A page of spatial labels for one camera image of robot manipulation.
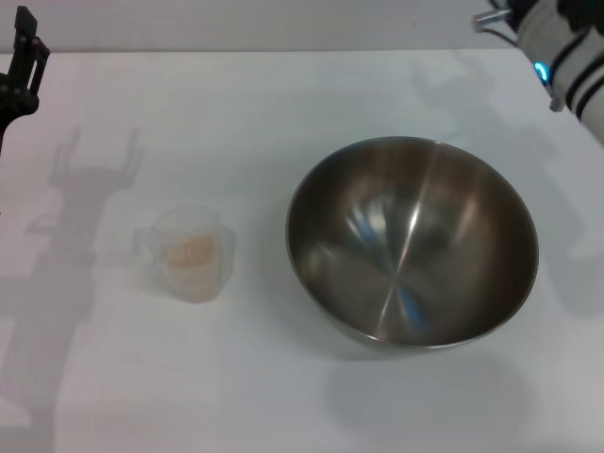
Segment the large stainless steel bowl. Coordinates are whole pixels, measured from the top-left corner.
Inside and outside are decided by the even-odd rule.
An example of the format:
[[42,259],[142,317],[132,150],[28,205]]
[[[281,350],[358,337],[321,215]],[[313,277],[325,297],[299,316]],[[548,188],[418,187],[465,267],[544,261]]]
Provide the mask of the large stainless steel bowl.
[[529,299],[539,242],[517,190],[447,143],[391,136],[320,160],[287,211],[287,254],[314,304],[352,338],[468,344]]

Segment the clear plastic measuring cup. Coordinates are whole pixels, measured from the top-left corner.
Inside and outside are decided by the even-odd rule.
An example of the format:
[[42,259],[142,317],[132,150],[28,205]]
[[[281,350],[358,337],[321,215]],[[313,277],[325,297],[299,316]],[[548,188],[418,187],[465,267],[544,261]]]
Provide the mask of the clear plastic measuring cup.
[[200,204],[186,204],[167,210],[150,226],[137,227],[132,236],[132,251],[137,257],[148,262],[153,277],[159,285],[180,300],[192,303],[208,301],[190,301],[180,297],[168,285],[164,276],[163,256],[167,248],[186,238],[199,234],[215,234],[220,253],[219,287],[215,299],[226,285],[233,270],[236,245],[235,231],[224,225],[219,213]]

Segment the silver metal connector plug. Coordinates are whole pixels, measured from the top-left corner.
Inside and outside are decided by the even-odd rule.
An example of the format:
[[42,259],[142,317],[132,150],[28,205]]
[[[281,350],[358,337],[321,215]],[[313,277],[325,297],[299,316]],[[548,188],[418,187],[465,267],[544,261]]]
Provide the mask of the silver metal connector plug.
[[474,15],[472,18],[472,26],[475,32],[483,33],[490,25],[507,22],[511,15],[512,11],[509,8],[495,8]]

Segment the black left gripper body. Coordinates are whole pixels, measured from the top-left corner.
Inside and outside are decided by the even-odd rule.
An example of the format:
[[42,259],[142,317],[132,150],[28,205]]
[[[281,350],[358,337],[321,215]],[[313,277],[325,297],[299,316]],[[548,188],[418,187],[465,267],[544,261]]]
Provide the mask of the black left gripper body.
[[8,126],[20,117],[31,115],[39,108],[39,80],[34,77],[28,88],[16,85],[8,75],[0,73],[0,155]]

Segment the beige rice grains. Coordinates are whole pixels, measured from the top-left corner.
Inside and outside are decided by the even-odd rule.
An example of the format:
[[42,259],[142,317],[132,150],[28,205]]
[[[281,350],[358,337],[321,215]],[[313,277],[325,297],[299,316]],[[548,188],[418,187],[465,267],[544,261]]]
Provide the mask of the beige rice grains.
[[208,301],[218,292],[220,253],[215,234],[199,234],[169,246],[163,256],[170,288],[190,301]]

